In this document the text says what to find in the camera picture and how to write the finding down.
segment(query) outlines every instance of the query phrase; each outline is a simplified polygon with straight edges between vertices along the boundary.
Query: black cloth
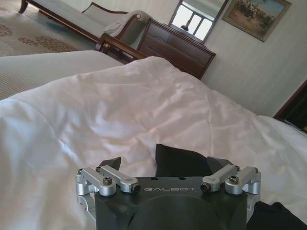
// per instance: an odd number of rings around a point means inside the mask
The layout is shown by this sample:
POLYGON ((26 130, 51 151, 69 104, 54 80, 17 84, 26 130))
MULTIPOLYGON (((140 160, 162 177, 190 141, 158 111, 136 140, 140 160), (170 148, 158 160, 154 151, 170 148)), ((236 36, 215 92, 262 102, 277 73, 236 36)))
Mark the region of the black cloth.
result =
MULTIPOLYGON (((157 144, 155 159, 156 177, 212 175, 207 158, 193 151, 157 144)), ((307 225, 281 203, 257 202, 247 230, 307 230, 307 225)))

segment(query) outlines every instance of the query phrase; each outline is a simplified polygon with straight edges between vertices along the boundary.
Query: white duvet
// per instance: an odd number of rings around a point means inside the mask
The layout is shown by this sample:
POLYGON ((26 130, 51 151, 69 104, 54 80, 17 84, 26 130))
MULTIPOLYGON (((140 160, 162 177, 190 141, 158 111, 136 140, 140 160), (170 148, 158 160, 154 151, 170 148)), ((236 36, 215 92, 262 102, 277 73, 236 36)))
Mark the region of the white duvet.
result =
POLYGON ((56 80, 0 101, 0 229, 86 228, 77 169, 121 156, 122 172, 154 176, 157 143, 258 167, 262 201, 306 223, 307 141, 294 136, 158 57, 56 80))

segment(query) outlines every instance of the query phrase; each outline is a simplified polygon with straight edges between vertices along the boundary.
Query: mirror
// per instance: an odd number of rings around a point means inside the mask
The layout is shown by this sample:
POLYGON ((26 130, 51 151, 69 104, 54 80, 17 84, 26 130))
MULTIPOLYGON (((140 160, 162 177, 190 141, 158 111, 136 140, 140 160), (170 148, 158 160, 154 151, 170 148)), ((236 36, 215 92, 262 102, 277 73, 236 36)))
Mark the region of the mirror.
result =
POLYGON ((180 0, 169 26, 204 43, 228 0, 180 0))

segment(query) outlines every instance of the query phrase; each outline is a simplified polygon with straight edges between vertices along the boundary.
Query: silver metal bracket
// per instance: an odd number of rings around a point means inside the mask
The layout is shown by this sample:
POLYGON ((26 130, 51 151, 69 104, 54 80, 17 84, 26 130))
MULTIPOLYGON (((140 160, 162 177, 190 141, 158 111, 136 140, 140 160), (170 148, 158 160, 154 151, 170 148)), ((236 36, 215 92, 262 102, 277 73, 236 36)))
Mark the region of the silver metal bracket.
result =
POLYGON ((243 170, 234 165, 227 165, 211 176, 202 179, 201 189, 204 192, 216 192, 225 182, 225 190, 232 195, 239 195, 245 191, 247 200, 247 221, 254 213, 255 204, 260 201, 261 173, 254 167, 246 167, 243 170))
POLYGON ((243 191, 250 194, 260 194, 261 173, 254 167, 245 167, 234 177, 225 181, 225 190, 229 194, 239 195, 243 191))
POLYGON ((94 226, 95 201, 90 193, 99 192, 102 196, 112 196, 116 193, 117 185, 124 193, 134 194, 141 189, 138 179, 122 174, 108 165, 97 167, 96 170, 99 172, 91 168, 79 169, 75 176, 77 201, 84 206, 84 212, 94 226))
POLYGON ((127 176, 108 165, 100 167, 99 173, 104 177, 112 178, 124 193, 134 194, 138 193, 141 189, 137 178, 127 176))
POLYGON ((104 183, 104 177, 91 168, 81 170, 76 175, 77 195, 86 195, 99 191, 102 196, 112 196, 116 193, 116 183, 104 183))
POLYGON ((207 192, 216 192, 220 190, 221 184, 224 183, 230 176, 237 173, 237 167, 231 164, 226 165, 211 176, 205 176, 202 178, 203 188, 207 189, 207 192))

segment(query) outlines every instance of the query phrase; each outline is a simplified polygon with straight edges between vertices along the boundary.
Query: screw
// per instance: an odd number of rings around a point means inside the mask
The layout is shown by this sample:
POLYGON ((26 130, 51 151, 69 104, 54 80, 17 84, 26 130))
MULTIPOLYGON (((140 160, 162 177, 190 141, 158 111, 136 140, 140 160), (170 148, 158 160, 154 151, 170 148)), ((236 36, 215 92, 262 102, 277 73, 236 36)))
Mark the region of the screw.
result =
POLYGON ((201 185, 201 190, 204 192, 204 193, 209 193, 211 192, 211 186, 210 184, 208 183, 204 183, 201 185))
POLYGON ((109 177, 109 176, 106 176, 106 177, 102 180, 102 183, 103 183, 104 185, 110 185, 110 184, 112 184, 112 178, 109 177))
POLYGON ((141 186, 140 186, 139 184, 133 184, 133 185, 131 186, 131 192, 132 192, 133 194, 139 193, 140 190, 141 190, 141 186))
POLYGON ((231 177, 229 177, 229 182, 232 183, 232 184, 238 184, 239 178, 237 176, 231 176, 231 177))

